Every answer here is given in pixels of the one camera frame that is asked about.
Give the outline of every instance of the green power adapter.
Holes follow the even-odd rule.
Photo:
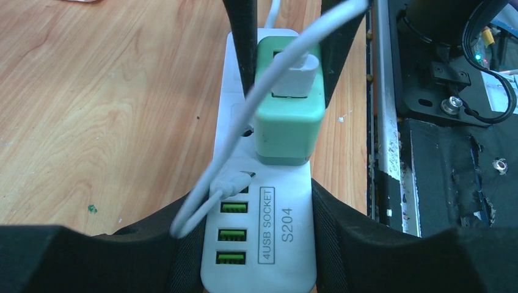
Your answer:
[[[265,37],[258,44],[255,80],[295,37]],[[309,52],[321,59],[319,48]],[[315,150],[326,113],[322,66],[318,65],[308,96],[290,98],[268,93],[254,117],[257,158],[266,165],[304,165]]]

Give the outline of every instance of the green stain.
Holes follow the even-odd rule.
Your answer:
[[[93,204],[89,205],[88,206],[88,211],[91,213],[91,214],[97,214],[97,209],[95,208],[95,206]]]

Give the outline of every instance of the white sticker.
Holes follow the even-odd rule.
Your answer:
[[[516,76],[503,75],[507,77],[508,81],[513,86],[514,92],[518,95],[518,86],[515,81]],[[482,72],[482,79],[484,81],[484,86],[486,87],[487,98],[489,99],[491,110],[494,112],[504,113],[505,110],[507,110],[508,97],[501,82],[494,76],[484,72]],[[513,113],[518,114],[518,106],[514,109]]]

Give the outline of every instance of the white plastic casing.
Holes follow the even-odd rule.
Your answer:
[[[297,36],[289,29],[259,29],[270,35]],[[223,145],[244,103],[232,34],[227,38],[214,153]],[[222,172],[256,175],[248,194],[226,201],[247,201],[248,213],[207,215],[201,277],[210,293],[307,293],[316,282],[315,236],[310,163],[298,167],[267,166],[255,154],[254,135],[240,139]],[[246,229],[245,242],[218,241],[219,229]],[[244,251],[246,263],[216,264],[217,251]]]
[[[280,52],[275,58],[282,58],[284,53]],[[309,95],[311,86],[315,80],[318,70],[318,58],[311,54],[306,54],[292,66],[277,81],[272,88],[272,93],[276,96],[289,96],[292,98],[303,98]]]

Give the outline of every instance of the power socket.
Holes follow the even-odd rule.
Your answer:
[[[259,29],[267,36],[298,36],[289,29]],[[232,33],[227,37],[214,152],[244,103]],[[316,282],[310,163],[264,165],[254,133],[242,137],[222,172],[254,172],[248,190],[207,215],[201,277],[210,293],[310,292]]]

